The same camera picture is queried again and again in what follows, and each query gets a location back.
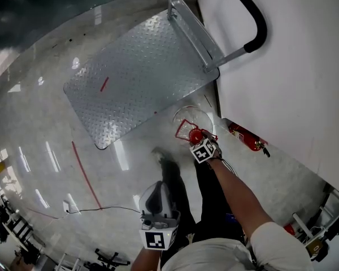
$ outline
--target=person's left arm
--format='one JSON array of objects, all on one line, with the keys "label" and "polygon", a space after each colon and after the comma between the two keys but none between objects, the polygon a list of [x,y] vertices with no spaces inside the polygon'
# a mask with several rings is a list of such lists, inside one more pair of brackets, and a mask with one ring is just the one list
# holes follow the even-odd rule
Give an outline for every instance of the person's left arm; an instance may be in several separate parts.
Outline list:
[{"label": "person's left arm", "polygon": [[142,248],[133,262],[131,271],[157,271],[161,251]]}]

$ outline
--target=leg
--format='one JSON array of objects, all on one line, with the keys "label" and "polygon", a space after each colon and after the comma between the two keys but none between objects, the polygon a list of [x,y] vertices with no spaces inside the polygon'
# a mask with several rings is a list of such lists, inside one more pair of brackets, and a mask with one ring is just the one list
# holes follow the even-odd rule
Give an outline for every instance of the leg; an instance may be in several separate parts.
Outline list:
[{"label": "leg", "polygon": [[228,238],[244,242],[241,225],[234,219],[215,172],[207,163],[194,163],[202,194],[201,222],[196,226],[194,242],[210,238]]},{"label": "leg", "polygon": [[169,189],[171,199],[176,204],[177,210],[181,212],[176,239],[167,251],[162,252],[160,261],[162,268],[175,253],[189,244],[186,236],[194,233],[196,224],[190,211],[186,187],[181,178],[179,166],[170,155],[165,155],[162,150],[155,149],[153,153],[157,156],[162,167],[162,180]]}]

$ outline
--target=red fire extinguisher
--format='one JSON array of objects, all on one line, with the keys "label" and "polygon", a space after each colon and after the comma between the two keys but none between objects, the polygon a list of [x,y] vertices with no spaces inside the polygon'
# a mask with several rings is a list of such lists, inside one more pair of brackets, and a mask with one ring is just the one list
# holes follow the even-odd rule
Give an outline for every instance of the red fire extinguisher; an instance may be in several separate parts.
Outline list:
[{"label": "red fire extinguisher", "polygon": [[228,127],[228,130],[233,136],[235,136],[241,142],[247,145],[249,149],[251,149],[252,151],[262,150],[264,154],[268,158],[270,158],[270,153],[265,147],[268,144],[266,141],[235,123],[231,123]]}]

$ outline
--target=white panel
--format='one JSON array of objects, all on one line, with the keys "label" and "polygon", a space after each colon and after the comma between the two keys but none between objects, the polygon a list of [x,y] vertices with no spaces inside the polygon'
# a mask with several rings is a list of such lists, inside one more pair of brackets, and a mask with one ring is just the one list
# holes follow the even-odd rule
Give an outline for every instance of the white panel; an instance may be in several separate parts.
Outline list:
[{"label": "white panel", "polygon": [[[221,67],[222,115],[286,151],[339,189],[339,0],[254,0],[269,35],[262,49]],[[199,0],[226,53],[255,24],[238,0]]]}]

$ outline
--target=fire extinguisher handle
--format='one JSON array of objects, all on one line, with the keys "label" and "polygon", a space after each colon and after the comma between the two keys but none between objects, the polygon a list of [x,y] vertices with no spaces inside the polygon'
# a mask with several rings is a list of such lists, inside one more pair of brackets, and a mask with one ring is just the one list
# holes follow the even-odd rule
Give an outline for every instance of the fire extinguisher handle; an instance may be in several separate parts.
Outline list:
[{"label": "fire extinguisher handle", "polygon": [[262,148],[262,151],[264,152],[264,154],[265,154],[268,158],[270,158],[270,153],[268,152],[268,150],[267,150],[265,147]]}]

